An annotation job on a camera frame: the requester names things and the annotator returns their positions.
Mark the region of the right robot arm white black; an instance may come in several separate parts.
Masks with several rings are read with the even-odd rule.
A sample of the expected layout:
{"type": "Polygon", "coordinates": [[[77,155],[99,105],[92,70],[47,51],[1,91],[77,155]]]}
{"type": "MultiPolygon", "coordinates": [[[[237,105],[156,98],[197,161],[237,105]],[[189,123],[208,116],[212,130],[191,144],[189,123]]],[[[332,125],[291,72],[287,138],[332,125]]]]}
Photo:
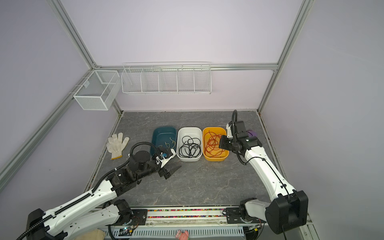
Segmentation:
{"type": "Polygon", "coordinates": [[[261,141],[249,135],[243,121],[233,117],[219,147],[234,153],[242,165],[253,167],[271,201],[266,203],[256,198],[242,201],[239,205],[241,220],[246,223],[253,219],[263,220],[277,235],[307,223],[308,196],[304,191],[297,191],[283,177],[269,159],[261,141]]]}

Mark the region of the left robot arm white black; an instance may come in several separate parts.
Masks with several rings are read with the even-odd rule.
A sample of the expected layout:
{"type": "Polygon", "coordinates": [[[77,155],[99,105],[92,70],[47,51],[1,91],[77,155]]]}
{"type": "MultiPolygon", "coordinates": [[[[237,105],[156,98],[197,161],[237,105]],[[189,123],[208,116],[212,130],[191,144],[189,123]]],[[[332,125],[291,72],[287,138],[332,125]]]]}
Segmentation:
{"type": "Polygon", "coordinates": [[[168,179],[179,169],[165,168],[176,155],[173,148],[150,142],[134,144],[127,161],[104,174],[89,191],[56,208],[31,212],[26,230],[18,238],[69,240],[104,225],[130,223],[133,211],[125,200],[117,198],[154,173],[168,179]]]}

